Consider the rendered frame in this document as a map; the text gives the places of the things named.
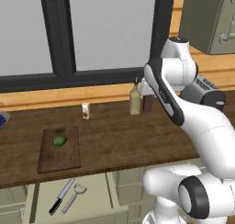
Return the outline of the green avocado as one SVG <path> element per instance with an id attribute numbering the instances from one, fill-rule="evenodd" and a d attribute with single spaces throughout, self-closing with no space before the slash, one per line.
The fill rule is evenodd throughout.
<path id="1" fill-rule="evenodd" d="M 67 137 L 64 135 L 56 136 L 52 140 L 52 144 L 54 147 L 62 147 L 67 141 Z"/>

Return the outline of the brown wooden cutting board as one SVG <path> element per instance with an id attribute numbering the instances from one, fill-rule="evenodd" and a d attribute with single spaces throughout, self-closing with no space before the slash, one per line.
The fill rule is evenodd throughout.
<path id="1" fill-rule="evenodd" d="M 56 136 L 67 137 L 62 147 L 54 147 Z M 78 128 L 76 126 L 44 129 L 39 152 L 38 173 L 47 174 L 81 167 Z"/>

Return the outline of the yellow oil bottle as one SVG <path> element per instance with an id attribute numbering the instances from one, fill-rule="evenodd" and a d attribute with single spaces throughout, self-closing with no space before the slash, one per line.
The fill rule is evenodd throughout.
<path id="1" fill-rule="evenodd" d="M 135 78 L 133 89 L 129 92 L 129 113 L 131 115 L 138 115 L 140 112 L 141 96 L 138 84 L 138 78 Z"/>

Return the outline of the dark brown sauce bottle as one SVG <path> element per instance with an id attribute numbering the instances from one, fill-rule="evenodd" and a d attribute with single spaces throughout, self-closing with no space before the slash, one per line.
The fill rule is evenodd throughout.
<path id="1" fill-rule="evenodd" d="M 151 113 L 153 111 L 154 105 L 154 92 L 148 85 L 145 79 L 141 80 L 140 83 L 140 93 L 143 96 L 142 99 L 142 111 L 144 113 Z"/>

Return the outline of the small white carton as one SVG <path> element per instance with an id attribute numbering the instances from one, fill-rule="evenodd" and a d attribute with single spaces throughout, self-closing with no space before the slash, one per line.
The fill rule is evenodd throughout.
<path id="1" fill-rule="evenodd" d="M 82 103 L 82 110 L 83 110 L 83 118 L 89 119 L 90 118 L 90 105 L 88 103 Z"/>

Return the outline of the cream drawer front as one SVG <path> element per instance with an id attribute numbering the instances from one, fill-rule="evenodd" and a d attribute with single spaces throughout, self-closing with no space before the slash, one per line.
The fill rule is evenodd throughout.
<path id="1" fill-rule="evenodd" d="M 144 167 L 115 171 L 113 172 L 114 181 L 116 185 L 141 183 L 144 172 Z"/>
<path id="2" fill-rule="evenodd" d="M 151 196 L 144 191 L 142 183 L 117 185 L 116 190 L 120 205 L 129 205 L 140 201 L 151 200 Z"/>
<path id="3" fill-rule="evenodd" d="M 152 210 L 154 201 L 143 201 L 129 205 L 128 223 L 141 221 Z"/>
<path id="4" fill-rule="evenodd" d="M 0 206 L 23 203 L 27 194 L 28 191 L 23 185 L 0 189 Z"/>
<path id="5" fill-rule="evenodd" d="M 22 224 L 20 210 L 24 207 L 24 203 L 9 206 L 1 206 L 0 224 Z"/>

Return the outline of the silver toaster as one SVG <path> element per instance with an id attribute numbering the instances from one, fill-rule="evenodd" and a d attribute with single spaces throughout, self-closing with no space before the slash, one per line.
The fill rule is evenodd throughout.
<path id="1" fill-rule="evenodd" d="M 180 97 L 191 103 L 212 106 L 220 111 L 223 111 L 226 103 L 226 94 L 202 75 L 198 75 L 192 84 L 187 85 Z"/>

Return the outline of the cream open drawer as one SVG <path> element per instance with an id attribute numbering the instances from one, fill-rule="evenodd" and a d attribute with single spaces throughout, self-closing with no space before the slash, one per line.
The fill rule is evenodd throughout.
<path id="1" fill-rule="evenodd" d="M 127 224 L 127 206 L 118 203 L 118 196 L 111 173 L 77 177 L 53 215 L 49 210 L 68 179 L 30 185 L 23 224 Z M 62 209 L 74 194 L 76 184 L 87 188 L 78 195 L 63 215 Z"/>

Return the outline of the grey peeler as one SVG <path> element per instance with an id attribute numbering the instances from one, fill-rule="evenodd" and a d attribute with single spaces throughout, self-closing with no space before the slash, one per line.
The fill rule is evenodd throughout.
<path id="1" fill-rule="evenodd" d="M 74 186 L 74 194 L 70 197 L 70 199 L 68 200 L 68 202 L 66 203 L 66 205 L 64 206 L 64 208 L 62 209 L 62 214 L 64 215 L 68 209 L 70 208 L 70 206 L 73 204 L 74 200 L 76 199 L 76 197 L 78 195 L 82 195 L 86 192 L 87 188 L 82 186 L 82 185 L 79 185 L 79 184 L 76 184 Z"/>

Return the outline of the blue bowl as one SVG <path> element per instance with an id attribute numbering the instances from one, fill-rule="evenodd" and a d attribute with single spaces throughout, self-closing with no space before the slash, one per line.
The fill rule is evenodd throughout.
<path id="1" fill-rule="evenodd" d="M 10 119 L 10 114 L 8 112 L 0 111 L 0 130 L 6 125 Z"/>

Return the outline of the black window frame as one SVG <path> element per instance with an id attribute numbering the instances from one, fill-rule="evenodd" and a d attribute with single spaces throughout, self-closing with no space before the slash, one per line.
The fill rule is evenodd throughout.
<path id="1" fill-rule="evenodd" d="M 0 93 L 140 80 L 172 12 L 173 0 L 0 0 Z"/>

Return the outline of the black-handled kitchen knife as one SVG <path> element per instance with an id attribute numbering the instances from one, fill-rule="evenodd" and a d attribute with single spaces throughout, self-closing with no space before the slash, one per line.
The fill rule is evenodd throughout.
<path id="1" fill-rule="evenodd" d="M 69 182 L 66 184 L 66 186 L 62 189 L 62 191 L 60 192 L 60 194 L 57 196 L 57 201 L 54 203 L 54 205 L 52 206 L 52 208 L 49 210 L 50 215 L 53 215 L 56 210 L 58 209 L 58 207 L 60 206 L 63 198 L 65 197 L 65 195 L 67 194 L 68 190 L 70 189 L 70 187 L 72 186 L 73 182 L 75 180 L 74 178 L 71 178 L 69 180 Z"/>

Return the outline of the olive green wall cupboard door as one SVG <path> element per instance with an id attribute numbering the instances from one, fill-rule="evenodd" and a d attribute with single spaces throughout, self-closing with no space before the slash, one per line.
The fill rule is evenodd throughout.
<path id="1" fill-rule="evenodd" d="M 235 54 L 235 39 L 219 42 L 232 19 L 235 0 L 184 0 L 178 35 L 206 55 Z"/>

